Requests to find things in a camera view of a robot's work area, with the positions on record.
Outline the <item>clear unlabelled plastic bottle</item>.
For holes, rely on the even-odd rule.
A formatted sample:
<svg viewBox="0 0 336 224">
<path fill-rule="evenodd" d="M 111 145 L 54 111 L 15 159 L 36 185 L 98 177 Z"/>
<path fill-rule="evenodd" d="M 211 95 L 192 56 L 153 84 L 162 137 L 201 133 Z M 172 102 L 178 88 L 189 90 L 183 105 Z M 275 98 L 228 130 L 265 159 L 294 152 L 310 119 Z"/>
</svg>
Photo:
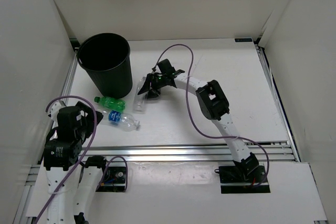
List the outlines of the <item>clear unlabelled plastic bottle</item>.
<svg viewBox="0 0 336 224">
<path fill-rule="evenodd" d="M 142 77 L 137 84 L 135 96 L 133 100 L 133 111 L 138 114 L 143 114 L 146 111 L 146 95 L 147 93 L 138 94 L 145 83 L 146 77 Z"/>
</svg>

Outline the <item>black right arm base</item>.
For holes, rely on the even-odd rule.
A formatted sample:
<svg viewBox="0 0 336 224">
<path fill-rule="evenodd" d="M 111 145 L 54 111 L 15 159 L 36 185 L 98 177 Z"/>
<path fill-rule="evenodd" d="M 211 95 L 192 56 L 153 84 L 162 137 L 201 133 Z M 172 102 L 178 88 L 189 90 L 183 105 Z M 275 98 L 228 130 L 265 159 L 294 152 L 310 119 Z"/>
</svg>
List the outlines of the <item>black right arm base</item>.
<svg viewBox="0 0 336 224">
<path fill-rule="evenodd" d="M 236 166 L 220 166 L 214 172 L 219 175 L 221 194 L 267 194 L 270 193 L 265 167 L 260 165 L 244 177 Z"/>
</svg>

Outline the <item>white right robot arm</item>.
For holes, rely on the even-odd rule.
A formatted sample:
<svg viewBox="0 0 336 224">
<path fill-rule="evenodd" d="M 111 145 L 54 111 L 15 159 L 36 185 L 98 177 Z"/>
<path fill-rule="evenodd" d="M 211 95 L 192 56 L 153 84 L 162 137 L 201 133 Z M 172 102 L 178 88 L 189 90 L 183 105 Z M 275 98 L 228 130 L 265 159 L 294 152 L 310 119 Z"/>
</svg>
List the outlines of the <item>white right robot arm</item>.
<svg viewBox="0 0 336 224">
<path fill-rule="evenodd" d="M 176 70 L 168 59 L 160 61 L 158 67 L 160 72 L 153 68 L 152 72 L 146 75 L 137 95 L 146 95 L 148 99 L 154 99 L 160 96 L 161 88 L 166 86 L 185 90 L 186 95 L 195 95 L 203 116 L 217 127 L 222 137 L 225 137 L 233 163 L 237 167 L 236 177 L 242 182 L 252 179 L 254 185 L 261 183 L 261 175 L 258 173 L 259 161 L 239 137 L 229 114 L 229 102 L 219 83 L 216 80 L 205 82 L 190 77 L 184 70 Z"/>
</svg>

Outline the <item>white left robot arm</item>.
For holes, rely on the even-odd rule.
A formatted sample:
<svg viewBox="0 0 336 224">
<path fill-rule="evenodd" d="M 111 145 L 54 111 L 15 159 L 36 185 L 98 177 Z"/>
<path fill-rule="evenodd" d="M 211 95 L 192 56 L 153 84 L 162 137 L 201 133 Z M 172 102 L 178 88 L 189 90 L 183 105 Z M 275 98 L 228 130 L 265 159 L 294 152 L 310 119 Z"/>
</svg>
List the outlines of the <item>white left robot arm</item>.
<svg viewBox="0 0 336 224">
<path fill-rule="evenodd" d="M 110 176 L 107 159 L 90 156 L 85 141 L 91 145 L 102 113 L 87 100 L 67 106 L 60 100 L 47 105 L 46 112 L 55 126 L 48 132 L 43 151 L 48 200 L 35 219 L 39 223 L 89 223 L 88 212 L 99 182 Z"/>
</svg>

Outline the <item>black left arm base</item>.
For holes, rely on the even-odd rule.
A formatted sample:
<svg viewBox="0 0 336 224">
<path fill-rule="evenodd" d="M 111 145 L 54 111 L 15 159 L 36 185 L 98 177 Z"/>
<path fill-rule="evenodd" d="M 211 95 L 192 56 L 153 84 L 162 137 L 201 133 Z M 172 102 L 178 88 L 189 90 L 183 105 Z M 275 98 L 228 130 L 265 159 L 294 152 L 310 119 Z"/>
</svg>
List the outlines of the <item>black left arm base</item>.
<svg viewBox="0 0 336 224">
<path fill-rule="evenodd" d="M 125 192 L 127 169 L 125 166 L 110 166 L 96 192 L 123 193 Z"/>
</svg>

